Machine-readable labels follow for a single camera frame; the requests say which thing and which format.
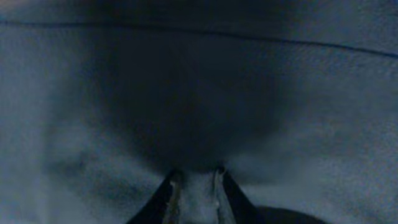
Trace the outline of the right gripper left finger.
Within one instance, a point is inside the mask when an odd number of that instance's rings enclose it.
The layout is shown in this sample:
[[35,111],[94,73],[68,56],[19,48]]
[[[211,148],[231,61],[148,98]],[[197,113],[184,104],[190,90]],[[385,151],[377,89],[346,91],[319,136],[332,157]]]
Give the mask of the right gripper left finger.
[[179,224],[181,172],[169,173],[149,201],[127,224]]

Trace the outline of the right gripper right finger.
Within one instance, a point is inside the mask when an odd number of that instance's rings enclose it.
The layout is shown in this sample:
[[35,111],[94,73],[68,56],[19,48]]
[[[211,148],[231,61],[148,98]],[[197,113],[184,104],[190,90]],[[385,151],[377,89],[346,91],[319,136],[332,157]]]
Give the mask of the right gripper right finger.
[[218,223],[257,224],[258,213],[232,176],[224,167],[217,167],[214,176]]

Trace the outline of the black leggings with grey waistband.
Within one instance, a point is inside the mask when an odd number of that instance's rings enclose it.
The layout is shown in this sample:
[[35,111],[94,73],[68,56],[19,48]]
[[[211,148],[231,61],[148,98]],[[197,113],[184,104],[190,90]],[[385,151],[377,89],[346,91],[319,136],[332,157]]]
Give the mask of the black leggings with grey waistband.
[[397,222],[396,1],[2,1],[1,222]]

